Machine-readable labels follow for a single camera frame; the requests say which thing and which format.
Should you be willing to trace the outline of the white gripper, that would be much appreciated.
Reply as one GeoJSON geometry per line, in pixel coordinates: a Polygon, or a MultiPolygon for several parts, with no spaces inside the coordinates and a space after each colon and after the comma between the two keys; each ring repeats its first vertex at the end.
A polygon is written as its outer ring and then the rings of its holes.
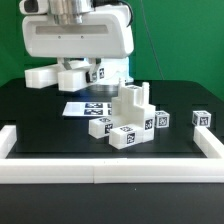
{"type": "Polygon", "coordinates": [[[118,11],[95,11],[81,24],[57,25],[52,16],[27,16],[22,23],[27,52],[33,57],[58,58],[71,70],[68,58],[89,58],[88,82],[97,81],[100,58],[125,58],[134,50],[127,17],[118,11]]]}

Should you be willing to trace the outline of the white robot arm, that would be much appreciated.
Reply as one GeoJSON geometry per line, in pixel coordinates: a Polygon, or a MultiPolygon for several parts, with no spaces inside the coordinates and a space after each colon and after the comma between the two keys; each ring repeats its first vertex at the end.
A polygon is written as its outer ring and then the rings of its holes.
{"type": "Polygon", "coordinates": [[[103,58],[121,59],[134,50],[133,11],[123,0],[21,0],[23,37],[33,57],[87,58],[86,81],[97,80],[103,58]]]}

